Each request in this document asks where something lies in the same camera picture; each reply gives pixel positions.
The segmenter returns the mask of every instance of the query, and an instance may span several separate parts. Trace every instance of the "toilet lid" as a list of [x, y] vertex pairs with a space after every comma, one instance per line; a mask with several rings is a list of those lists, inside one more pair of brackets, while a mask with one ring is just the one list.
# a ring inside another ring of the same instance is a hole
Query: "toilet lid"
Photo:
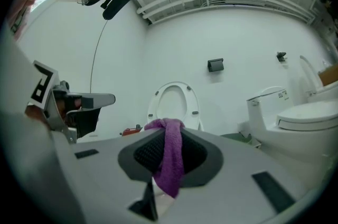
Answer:
[[148, 108], [147, 122], [155, 119], [175, 118], [185, 127], [198, 129], [200, 108], [193, 89], [183, 82], [170, 82], [154, 93]]
[[338, 126], [338, 99], [286, 109], [277, 115], [277, 125], [298, 131], [323, 130]]
[[311, 91], [316, 91], [317, 88], [322, 88], [323, 83], [319, 75], [317, 74], [315, 68], [313, 65], [309, 62], [307, 58], [304, 56], [300, 56], [301, 59], [301, 66], [303, 68], [303, 71], [307, 77], [308, 83], [310, 85]]
[[317, 94], [320, 94], [321, 92], [325, 92], [325, 91], [329, 91], [329, 90], [336, 90], [338, 87], [338, 81], [335, 81], [329, 85], [326, 85], [322, 88], [317, 88]]

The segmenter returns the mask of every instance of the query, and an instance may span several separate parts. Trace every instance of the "toilet bowl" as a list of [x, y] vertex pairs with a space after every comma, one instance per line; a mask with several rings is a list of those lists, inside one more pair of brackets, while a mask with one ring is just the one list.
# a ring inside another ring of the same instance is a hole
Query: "toilet bowl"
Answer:
[[163, 118], [179, 119], [187, 128], [203, 130], [198, 99], [188, 84], [170, 82], [154, 93], [148, 108], [147, 123]]
[[300, 56], [301, 66], [308, 81], [306, 90], [308, 102], [317, 102], [338, 98], [338, 81], [324, 86], [313, 65], [304, 56]]
[[284, 88], [271, 87], [247, 106], [262, 151], [309, 188], [319, 186], [338, 152], [338, 99], [294, 106]]

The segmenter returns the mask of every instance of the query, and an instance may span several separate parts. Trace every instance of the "purple towel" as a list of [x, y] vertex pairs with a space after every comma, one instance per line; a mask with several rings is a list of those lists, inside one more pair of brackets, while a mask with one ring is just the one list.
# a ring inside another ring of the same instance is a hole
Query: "purple towel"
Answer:
[[159, 188], [174, 199], [184, 175], [181, 127], [184, 124], [180, 120], [167, 118], [154, 120], [144, 127], [144, 130], [165, 128], [162, 165], [155, 172], [154, 180]]

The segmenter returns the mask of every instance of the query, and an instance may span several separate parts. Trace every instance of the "toilet seat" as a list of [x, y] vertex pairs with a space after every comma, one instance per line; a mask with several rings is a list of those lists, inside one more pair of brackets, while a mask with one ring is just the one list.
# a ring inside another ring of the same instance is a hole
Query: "toilet seat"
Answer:
[[301, 66], [303, 68], [303, 71], [305, 72], [305, 75], [307, 77], [307, 80], [310, 86], [309, 92], [311, 92], [311, 95], [321, 94], [329, 90], [338, 89], [338, 81], [324, 86], [321, 78], [319, 77], [313, 65], [309, 62], [309, 60], [302, 55], [300, 56], [300, 59], [301, 59]]
[[163, 101], [163, 98], [172, 88], [179, 88], [180, 92], [183, 93], [185, 99], [185, 102], [181, 103], [181, 105], [186, 105], [186, 112], [183, 113], [182, 110], [180, 110], [181, 116], [178, 115], [178, 117], [181, 118], [175, 119], [180, 119], [187, 128], [198, 129], [200, 123], [200, 108], [198, 99], [193, 89], [188, 84], [183, 82], [170, 82], [159, 88], [159, 90], [153, 95], [150, 101], [147, 122], [150, 123], [155, 119], [162, 119], [163, 117], [161, 115], [166, 114], [164, 110], [166, 102]]
[[296, 131], [324, 130], [338, 126], [338, 99], [288, 108], [277, 115], [277, 125]]

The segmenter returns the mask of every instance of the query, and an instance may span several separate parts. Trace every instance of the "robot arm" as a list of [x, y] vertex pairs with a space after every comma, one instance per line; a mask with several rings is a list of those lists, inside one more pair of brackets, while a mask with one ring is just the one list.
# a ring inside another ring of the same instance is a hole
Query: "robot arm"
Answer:
[[[115, 103], [112, 94], [71, 93], [69, 84], [59, 80], [58, 73], [48, 66], [34, 61], [33, 65], [42, 74], [29, 102], [40, 107], [51, 130], [64, 133], [70, 143], [96, 129], [98, 116], [102, 107]], [[74, 102], [81, 99], [81, 107]], [[58, 101], [65, 103], [65, 118], [62, 118], [57, 106]]]

